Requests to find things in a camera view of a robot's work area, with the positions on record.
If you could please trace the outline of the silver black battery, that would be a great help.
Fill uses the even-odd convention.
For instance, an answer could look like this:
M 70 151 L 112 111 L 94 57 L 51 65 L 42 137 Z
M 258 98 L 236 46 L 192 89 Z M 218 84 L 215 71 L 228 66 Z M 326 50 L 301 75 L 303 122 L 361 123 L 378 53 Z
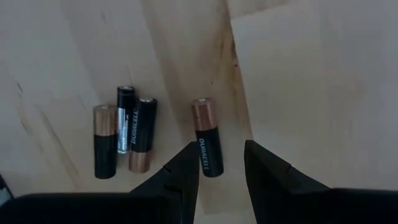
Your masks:
M 135 88 L 133 86 L 119 86 L 117 89 L 117 149 L 118 153 L 129 152 L 131 138 L 132 112 L 136 107 Z

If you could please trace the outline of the black copper battery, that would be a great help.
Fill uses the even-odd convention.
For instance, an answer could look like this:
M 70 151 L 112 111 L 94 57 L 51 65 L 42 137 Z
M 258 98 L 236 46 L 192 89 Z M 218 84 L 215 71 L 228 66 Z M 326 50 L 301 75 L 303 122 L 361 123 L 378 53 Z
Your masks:
M 145 173 L 149 170 L 149 151 L 152 149 L 157 113 L 155 98 L 139 98 L 132 114 L 129 170 Z
M 203 174 L 218 177 L 223 174 L 224 166 L 214 101 L 211 98 L 194 100 L 191 109 Z
M 97 179 L 110 179 L 116 174 L 117 114 L 113 105 L 93 108 L 94 165 Z

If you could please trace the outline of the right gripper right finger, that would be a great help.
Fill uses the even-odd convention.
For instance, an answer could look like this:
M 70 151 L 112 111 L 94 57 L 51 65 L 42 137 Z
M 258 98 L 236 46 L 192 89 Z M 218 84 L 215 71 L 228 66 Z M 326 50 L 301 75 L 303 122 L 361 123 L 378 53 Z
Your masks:
M 398 224 L 398 191 L 327 187 L 253 140 L 244 166 L 257 224 Z

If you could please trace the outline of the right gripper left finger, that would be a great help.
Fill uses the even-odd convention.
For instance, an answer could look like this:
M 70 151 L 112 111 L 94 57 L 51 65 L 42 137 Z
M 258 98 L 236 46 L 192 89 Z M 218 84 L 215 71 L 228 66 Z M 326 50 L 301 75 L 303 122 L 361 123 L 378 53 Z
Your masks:
M 0 206 L 0 224 L 193 224 L 198 143 L 128 193 L 29 194 Z

